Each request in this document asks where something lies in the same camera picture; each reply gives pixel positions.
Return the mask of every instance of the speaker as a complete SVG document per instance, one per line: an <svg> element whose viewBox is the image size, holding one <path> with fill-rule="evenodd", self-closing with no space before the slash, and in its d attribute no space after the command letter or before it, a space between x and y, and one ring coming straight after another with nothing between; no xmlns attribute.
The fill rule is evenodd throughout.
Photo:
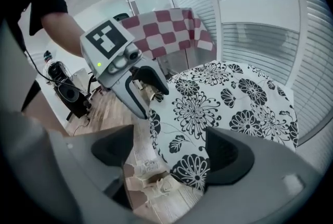
<svg viewBox="0 0 333 224"><path fill-rule="evenodd" d="M74 85L74 83L68 78L65 79L63 82ZM88 100L83 93L79 92L75 88L71 88L70 86L63 84L54 87L54 90L61 99L61 101L74 115L76 115L76 117L81 118L88 113L87 107L85 105L85 102Z"/></svg>

